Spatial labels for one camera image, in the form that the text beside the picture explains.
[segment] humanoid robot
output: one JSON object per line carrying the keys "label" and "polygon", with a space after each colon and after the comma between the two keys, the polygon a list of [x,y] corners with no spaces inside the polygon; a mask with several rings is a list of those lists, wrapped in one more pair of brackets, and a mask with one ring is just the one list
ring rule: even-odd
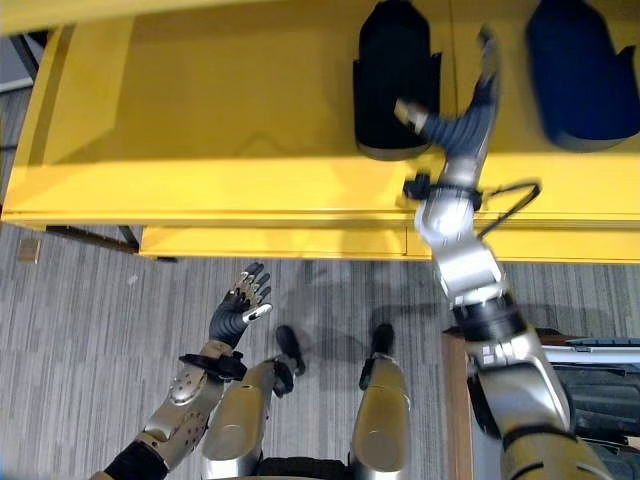
{"label": "humanoid robot", "polygon": [[[464,335],[470,360],[469,392],[485,429],[502,439],[507,480],[612,480],[593,451],[572,433],[570,406],[534,329],[522,318],[504,272],[483,237],[539,192],[535,183],[513,209],[476,232],[477,190],[498,110],[497,43],[483,29],[483,65],[468,110],[455,119],[431,115],[399,99],[397,118],[439,145],[446,162],[436,183],[418,175],[405,194],[420,201],[415,227],[431,247],[436,280]],[[270,288],[261,264],[250,265],[213,315],[209,341],[185,355],[164,403],[135,440],[92,480],[160,480],[204,437],[202,479],[407,478],[409,400],[400,367],[390,356],[393,331],[381,325],[360,379],[364,390],[348,465],[308,458],[265,459],[262,436],[272,392],[291,392],[304,362],[293,331],[276,332],[282,353],[250,370],[234,352],[251,322],[267,314]],[[232,382],[224,391],[226,382]]]}

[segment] black cable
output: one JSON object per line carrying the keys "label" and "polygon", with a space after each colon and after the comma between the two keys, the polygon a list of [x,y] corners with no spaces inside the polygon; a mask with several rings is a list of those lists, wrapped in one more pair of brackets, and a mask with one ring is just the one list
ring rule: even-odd
{"label": "black cable", "polygon": [[529,205],[538,195],[540,195],[540,192],[542,191],[542,189],[540,187],[540,182],[537,182],[537,181],[519,182],[519,183],[512,183],[511,185],[507,185],[506,187],[498,187],[496,190],[494,190],[489,195],[487,195],[487,198],[491,198],[506,192],[513,192],[516,190],[522,190],[524,188],[530,188],[531,191],[528,194],[526,194],[524,197],[522,197],[518,202],[516,202],[516,204],[513,207],[511,207],[509,210],[507,210],[504,214],[500,215],[493,222],[491,222],[489,225],[487,225],[482,230],[480,230],[480,233],[478,233],[479,238],[483,238],[487,233],[489,233],[491,230],[493,230],[497,226],[501,225],[506,219],[511,217],[514,213],[519,212],[524,207]]}

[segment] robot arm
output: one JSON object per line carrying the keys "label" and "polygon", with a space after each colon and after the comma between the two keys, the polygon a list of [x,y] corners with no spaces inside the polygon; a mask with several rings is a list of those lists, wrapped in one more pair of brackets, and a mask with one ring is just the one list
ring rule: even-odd
{"label": "robot arm", "polygon": [[266,286],[269,274],[256,279],[263,268],[254,263],[240,274],[211,319],[209,341],[198,355],[180,357],[185,366],[162,405],[134,441],[91,480],[161,480],[195,449],[224,383],[242,379],[246,372],[242,355],[233,349],[247,326],[271,311],[270,304],[262,303],[271,290]]}
{"label": "robot arm", "polygon": [[405,184],[405,193],[421,200],[415,227],[432,249],[436,278],[465,336],[474,409],[490,413],[488,430],[503,441],[503,478],[611,479],[598,457],[571,433],[562,385],[534,329],[520,315],[503,269],[482,235],[474,233],[473,214],[482,202],[477,185],[500,82],[497,42],[486,28],[479,39],[482,73],[461,117],[446,120],[413,102],[396,104],[398,119],[446,155],[437,183],[419,175]]}

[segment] robot finger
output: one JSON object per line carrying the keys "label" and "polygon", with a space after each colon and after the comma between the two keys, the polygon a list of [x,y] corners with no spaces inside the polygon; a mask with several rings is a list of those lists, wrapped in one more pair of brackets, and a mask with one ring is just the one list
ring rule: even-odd
{"label": "robot finger", "polygon": [[265,273],[263,276],[261,276],[255,283],[254,286],[256,287],[256,291],[262,287],[265,283],[267,283],[269,281],[269,279],[271,278],[271,275],[269,275],[268,273]]}
{"label": "robot finger", "polygon": [[242,272],[233,286],[229,289],[229,293],[231,295],[237,295],[248,276],[249,274],[246,271]]}
{"label": "robot finger", "polygon": [[260,317],[267,315],[273,309],[273,305],[265,303],[257,307],[250,308],[244,314],[242,314],[242,321],[246,324],[257,320]]}
{"label": "robot finger", "polygon": [[265,287],[255,296],[255,305],[260,305],[262,301],[271,293],[271,287]]}
{"label": "robot finger", "polygon": [[244,271],[247,272],[248,275],[253,275],[254,277],[258,275],[262,270],[264,270],[264,264],[258,262],[254,262],[244,269]]}

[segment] yellow table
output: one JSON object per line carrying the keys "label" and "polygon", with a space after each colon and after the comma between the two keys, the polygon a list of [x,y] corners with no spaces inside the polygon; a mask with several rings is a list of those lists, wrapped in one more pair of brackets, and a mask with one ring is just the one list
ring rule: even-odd
{"label": "yellow table", "polygon": [[124,15],[265,0],[0,0],[0,33]]}
{"label": "yellow table", "polygon": [[[415,2],[443,52],[445,113],[468,103],[486,18],[503,97],[481,184],[543,193],[492,233],[509,260],[640,262],[640,137],[571,154],[543,137],[524,26],[537,2]],[[640,1],[593,2],[617,47],[640,44]],[[351,62],[365,0],[282,1],[83,23],[48,45],[3,221],[142,224],[141,254],[425,258],[401,201],[441,153],[377,162],[353,140]],[[640,57],[636,56],[640,76]],[[479,224],[504,212],[485,205]]]}

